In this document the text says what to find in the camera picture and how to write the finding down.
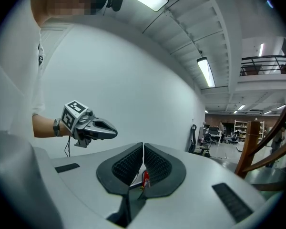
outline wrist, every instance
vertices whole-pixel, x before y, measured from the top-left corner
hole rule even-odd
[[[67,127],[60,121],[59,130],[62,136],[69,135],[71,136],[71,132],[67,129]]]

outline black wristband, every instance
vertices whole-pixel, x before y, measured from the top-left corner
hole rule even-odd
[[[62,135],[61,135],[61,132],[60,132],[60,127],[59,127],[60,121],[61,121],[60,118],[54,120],[53,130],[54,130],[55,136],[62,136]]]

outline upper floor balcony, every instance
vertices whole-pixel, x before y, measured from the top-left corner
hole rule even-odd
[[[286,74],[286,56],[267,55],[242,59],[240,76]]]

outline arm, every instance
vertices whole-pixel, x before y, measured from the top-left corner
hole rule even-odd
[[[45,137],[55,137],[55,133],[53,130],[53,123],[54,120],[47,119],[45,117],[42,117],[38,114],[33,115],[32,117],[33,122],[33,130],[34,130],[34,136],[39,138],[45,138]],[[65,127],[65,125],[60,122],[60,132],[62,136],[69,135],[71,136],[71,133],[69,130]]]

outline computer monitor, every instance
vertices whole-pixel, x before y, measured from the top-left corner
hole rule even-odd
[[[218,131],[218,127],[217,126],[210,126],[209,131]]]

